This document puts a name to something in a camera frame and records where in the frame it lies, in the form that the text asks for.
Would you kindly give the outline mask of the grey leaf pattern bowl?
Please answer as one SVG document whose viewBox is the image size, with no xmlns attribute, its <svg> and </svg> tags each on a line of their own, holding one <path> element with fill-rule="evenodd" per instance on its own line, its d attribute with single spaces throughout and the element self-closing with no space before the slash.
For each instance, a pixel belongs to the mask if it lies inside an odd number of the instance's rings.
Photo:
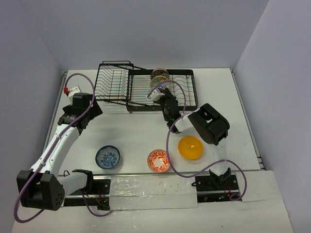
<svg viewBox="0 0 311 233">
<path fill-rule="evenodd" d="M 154 79 L 157 76 L 163 76 L 165 78 L 169 78 L 169 73 L 166 69 L 164 68 L 156 68 L 152 71 L 151 75 L 150 75 L 150 79 Z"/>
</svg>

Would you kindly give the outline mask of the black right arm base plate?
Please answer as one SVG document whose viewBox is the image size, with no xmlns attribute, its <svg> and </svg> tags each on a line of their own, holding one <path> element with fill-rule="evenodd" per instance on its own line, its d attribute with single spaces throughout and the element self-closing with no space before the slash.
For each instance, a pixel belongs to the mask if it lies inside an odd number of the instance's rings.
<svg viewBox="0 0 311 233">
<path fill-rule="evenodd" d="M 230 197 L 234 194 L 232 199 L 240 197 L 240 190 L 235 174 L 222 184 L 213 184 L 214 179 L 210 175 L 200 175 L 195 177 L 195 181 L 191 184 L 196 188 L 197 202 L 224 202 L 231 201 Z"/>
</svg>

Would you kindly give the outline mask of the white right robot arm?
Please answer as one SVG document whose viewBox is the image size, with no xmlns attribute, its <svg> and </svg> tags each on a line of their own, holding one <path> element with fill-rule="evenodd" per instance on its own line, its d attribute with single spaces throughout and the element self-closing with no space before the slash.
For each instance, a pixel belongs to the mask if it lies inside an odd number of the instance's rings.
<svg viewBox="0 0 311 233">
<path fill-rule="evenodd" d="M 195 173 L 195 176 L 209 170 L 212 187 L 217 190 L 223 189 L 231 175 L 226 152 L 226 138 L 230 125 L 226 118 L 208 103 L 189 114 L 181 114 L 176 97 L 167 88 L 164 91 L 155 89 L 150 99 L 161 106 L 164 120 L 169 127 L 168 135 L 194 128 L 201 139 L 211 145 L 211 158 L 215 162 Z"/>
</svg>

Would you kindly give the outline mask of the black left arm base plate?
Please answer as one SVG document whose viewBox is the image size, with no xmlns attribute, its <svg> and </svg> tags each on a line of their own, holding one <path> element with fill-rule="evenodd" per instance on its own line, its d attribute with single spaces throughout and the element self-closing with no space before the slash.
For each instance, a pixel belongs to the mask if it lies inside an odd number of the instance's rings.
<svg viewBox="0 0 311 233">
<path fill-rule="evenodd" d="M 84 193 L 86 202 L 88 203 L 89 207 L 95 207 L 95 209 L 99 211 L 110 211 L 110 184 L 111 177 L 94 177 L 92 189 Z M 86 204 L 81 193 L 77 190 L 65 198 L 63 206 L 81 207 L 86 206 Z"/>
</svg>

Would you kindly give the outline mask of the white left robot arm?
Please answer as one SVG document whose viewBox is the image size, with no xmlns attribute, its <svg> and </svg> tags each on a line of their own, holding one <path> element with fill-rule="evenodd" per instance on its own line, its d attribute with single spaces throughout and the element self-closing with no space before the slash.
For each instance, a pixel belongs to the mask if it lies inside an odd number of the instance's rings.
<svg viewBox="0 0 311 233">
<path fill-rule="evenodd" d="M 63 111 L 43 154 L 28 171 L 22 170 L 17 175 L 18 202 L 23 207 L 56 211 L 69 194 L 77 190 L 87 194 L 94 190 L 92 171 L 76 169 L 61 179 L 58 174 L 71 146 L 88 123 L 103 112 L 94 96 L 87 93 L 74 94 Z"/>
</svg>

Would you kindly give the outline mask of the white orange flower bowl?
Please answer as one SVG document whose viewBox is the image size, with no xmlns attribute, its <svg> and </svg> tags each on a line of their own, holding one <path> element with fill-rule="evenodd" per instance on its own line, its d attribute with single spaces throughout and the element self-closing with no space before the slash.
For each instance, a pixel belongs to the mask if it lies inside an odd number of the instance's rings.
<svg viewBox="0 0 311 233">
<path fill-rule="evenodd" d="M 165 81 L 168 81 L 169 79 L 163 77 L 163 76 L 157 76 L 155 77 L 154 79 L 151 80 L 150 82 L 150 88 L 153 89 L 155 88 L 156 86 L 158 86 L 159 84 L 165 82 Z"/>
</svg>

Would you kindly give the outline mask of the orange lattice pattern bowl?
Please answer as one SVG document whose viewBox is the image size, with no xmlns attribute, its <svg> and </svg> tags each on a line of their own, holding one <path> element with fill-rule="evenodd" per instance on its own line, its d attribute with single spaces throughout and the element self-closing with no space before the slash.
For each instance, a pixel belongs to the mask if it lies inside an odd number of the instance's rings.
<svg viewBox="0 0 311 233">
<path fill-rule="evenodd" d="M 161 84 L 158 85 L 157 89 L 159 90 L 159 92 L 164 93 L 166 89 L 170 88 L 170 82 L 163 82 Z"/>
</svg>

